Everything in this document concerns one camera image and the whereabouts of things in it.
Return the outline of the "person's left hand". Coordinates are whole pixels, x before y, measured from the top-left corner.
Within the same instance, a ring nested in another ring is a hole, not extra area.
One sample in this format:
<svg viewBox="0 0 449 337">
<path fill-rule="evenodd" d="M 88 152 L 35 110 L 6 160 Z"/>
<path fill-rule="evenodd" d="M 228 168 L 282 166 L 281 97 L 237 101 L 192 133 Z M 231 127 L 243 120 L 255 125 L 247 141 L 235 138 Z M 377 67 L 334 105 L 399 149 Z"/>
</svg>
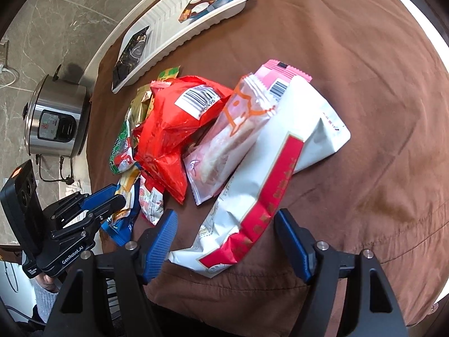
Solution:
<svg viewBox="0 0 449 337">
<path fill-rule="evenodd" d="M 44 273 L 39 274 L 35 277 L 36 283 L 46 291 L 50 293 L 57 294 L 59 292 L 58 286 L 55 284 L 55 279 L 51 278 Z"/>
</svg>

